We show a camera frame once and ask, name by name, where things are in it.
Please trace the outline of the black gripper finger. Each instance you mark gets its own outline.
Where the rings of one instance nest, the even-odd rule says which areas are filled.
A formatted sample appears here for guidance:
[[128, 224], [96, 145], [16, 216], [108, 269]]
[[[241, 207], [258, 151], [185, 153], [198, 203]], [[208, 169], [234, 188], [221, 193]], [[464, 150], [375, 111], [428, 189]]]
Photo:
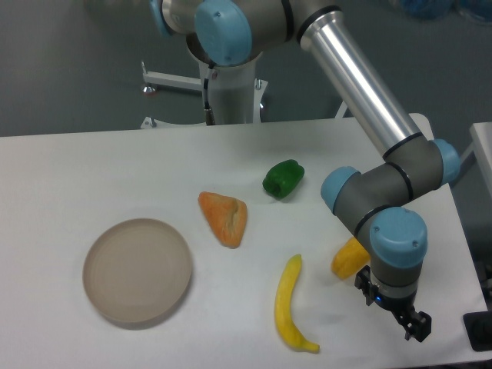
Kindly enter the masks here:
[[356, 273], [354, 286], [364, 295], [367, 306], [373, 304], [374, 292], [372, 291], [373, 284], [371, 282], [371, 268], [369, 265], [363, 266], [362, 269]]
[[395, 305], [391, 313], [404, 329], [406, 341], [414, 339], [421, 343], [431, 334], [432, 317], [423, 311], [416, 311], [412, 304]]

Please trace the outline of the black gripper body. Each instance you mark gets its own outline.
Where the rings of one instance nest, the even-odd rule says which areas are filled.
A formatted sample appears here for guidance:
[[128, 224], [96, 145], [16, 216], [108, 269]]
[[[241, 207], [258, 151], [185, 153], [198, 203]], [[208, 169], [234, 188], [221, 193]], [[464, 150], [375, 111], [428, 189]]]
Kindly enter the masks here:
[[402, 311], [414, 305], [418, 282], [395, 287], [378, 279], [370, 280], [370, 299], [386, 311]]

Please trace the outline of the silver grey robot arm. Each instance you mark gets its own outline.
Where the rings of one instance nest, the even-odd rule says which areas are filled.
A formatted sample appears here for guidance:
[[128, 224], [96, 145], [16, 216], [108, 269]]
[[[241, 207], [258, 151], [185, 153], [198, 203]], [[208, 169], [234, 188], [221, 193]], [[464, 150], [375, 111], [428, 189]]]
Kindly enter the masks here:
[[407, 339], [427, 338], [431, 317], [414, 308], [427, 226], [406, 206], [453, 181], [460, 159], [447, 142], [426, 139], [397, 103], [345, 28], [338, 3], [152, 1], [150, 9], [160, 33], [184, 35], [202, 63], [208, 125], [253, 122], [254, 79], [240, 79], [237, 68], [291, 40], [314, 56], [384, 161], [366, 173], [336, 169], [321, 186], [325, 204], [371, 256], [355, 285], [368, 304], [393, 314]]

